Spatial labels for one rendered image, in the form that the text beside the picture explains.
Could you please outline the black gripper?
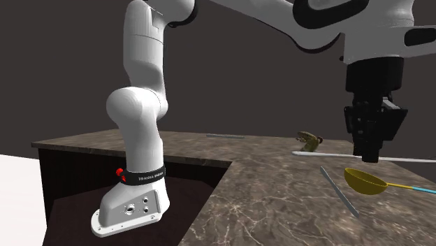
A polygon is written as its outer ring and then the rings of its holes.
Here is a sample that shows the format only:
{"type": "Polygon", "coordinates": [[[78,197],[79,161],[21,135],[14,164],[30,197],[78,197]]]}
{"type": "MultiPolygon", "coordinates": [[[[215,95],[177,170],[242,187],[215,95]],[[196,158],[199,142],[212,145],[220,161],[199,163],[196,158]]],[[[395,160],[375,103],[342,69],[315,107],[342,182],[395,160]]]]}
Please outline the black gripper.
{"type": "Polygon", "coordinates": [[[380,106],[383,98],[393,103],[392,92],[402,87],[404,63],[402,57],[377,57],[347,65],[345,89],[354,95],[354,106],[344,108],[344,118],[347,132],[352,135],[353,155],[361,156],[364,162],[379,161],[383,142],[394,139],[408,109],[381,107],[370,133],[368,149],[369,112],[365,106],[355,105],[369,102],[380,106]]]}

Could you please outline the long white rod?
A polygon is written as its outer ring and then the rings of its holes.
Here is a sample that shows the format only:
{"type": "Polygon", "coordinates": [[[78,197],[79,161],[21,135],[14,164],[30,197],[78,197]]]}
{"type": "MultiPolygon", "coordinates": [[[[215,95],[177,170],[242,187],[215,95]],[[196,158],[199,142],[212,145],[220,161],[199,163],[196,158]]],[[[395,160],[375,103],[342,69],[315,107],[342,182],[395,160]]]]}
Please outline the long white rod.
{"type": "MultiPolygon", "coordinates": [[[[301,151],[292,151],[291,153],[293,155],[296,155],[296,156],[305,156],[305,157],[342,157],[342,158],[362,159],[362,156],[355,156],[352,154],[333,154],[333,153],[323,153],[323,152],[301,152],[301,151]]],[[[378,157],[378,160],[436,164],[436,159],[411,159],[411,158],[399,158],[399,157],[378,157]]]]}

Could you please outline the green dinosaur figure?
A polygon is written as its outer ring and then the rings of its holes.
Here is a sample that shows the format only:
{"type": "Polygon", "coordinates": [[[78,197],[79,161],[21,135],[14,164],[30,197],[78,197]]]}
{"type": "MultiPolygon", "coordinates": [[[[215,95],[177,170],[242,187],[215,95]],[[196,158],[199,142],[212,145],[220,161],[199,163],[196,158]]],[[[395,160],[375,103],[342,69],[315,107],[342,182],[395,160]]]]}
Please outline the green dinosaur figure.
{"type": "Polygon", "coordinates": [[[315,136],[307,131],[299,131],[296,140],[305,145],[300,149],[301,152],[315,152],[318,146],[323,143],[324,139],[321,136],[315,136]]]}

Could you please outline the grey slim knife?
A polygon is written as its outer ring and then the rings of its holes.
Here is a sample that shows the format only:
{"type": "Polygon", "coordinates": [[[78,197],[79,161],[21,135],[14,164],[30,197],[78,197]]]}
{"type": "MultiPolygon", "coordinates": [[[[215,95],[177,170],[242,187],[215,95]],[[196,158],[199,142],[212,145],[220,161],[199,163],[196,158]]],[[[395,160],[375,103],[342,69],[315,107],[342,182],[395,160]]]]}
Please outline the grey slim knife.
{"type": "Polygon", "coordinates": [[[338,186],[334,183],[334,181],[331,179],[327,171],[324,169],[323,166],[320,167],[321,174],[327,179],[327,181],[330,183],[332,188],[334,189],[335,193],[338,195],[340,200],[345,204],[345,206],[348,208],[350,213],[355,217],[359,218],[359,213],[357,209],[351,204],[351,202],[348,200],[348,198],[341,192],[341,190],[338,188],[338,186]]]}

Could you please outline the grey flat bar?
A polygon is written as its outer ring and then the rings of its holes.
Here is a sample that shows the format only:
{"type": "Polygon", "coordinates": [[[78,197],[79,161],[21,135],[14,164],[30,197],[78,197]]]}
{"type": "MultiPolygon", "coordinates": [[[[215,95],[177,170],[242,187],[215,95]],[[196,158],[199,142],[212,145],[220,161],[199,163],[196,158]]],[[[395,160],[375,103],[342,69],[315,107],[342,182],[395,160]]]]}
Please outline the grey flat bar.
{"type": "Polygon", "coordinates": [[[207,133],[207,137],[211,138],[234,138],[234,139],[244,139],[244,136],[237,136],[237,135],[226,135],[226,134],[215,134],[215,133],[207,133]]]}

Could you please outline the dark robot stand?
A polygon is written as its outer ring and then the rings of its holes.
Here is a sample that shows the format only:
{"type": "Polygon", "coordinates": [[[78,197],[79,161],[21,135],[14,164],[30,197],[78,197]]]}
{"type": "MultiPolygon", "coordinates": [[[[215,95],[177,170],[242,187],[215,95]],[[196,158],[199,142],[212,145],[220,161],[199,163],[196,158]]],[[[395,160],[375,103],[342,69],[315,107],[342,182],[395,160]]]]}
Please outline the dark robot stand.
{"type": "Polygon", "coordinates": [[[159,222],[105,238],[92,233],[90,222],[109,187],[57,199],[43,246],[178,246],[216,185],[166,178],[170,207],[159,222]]]}

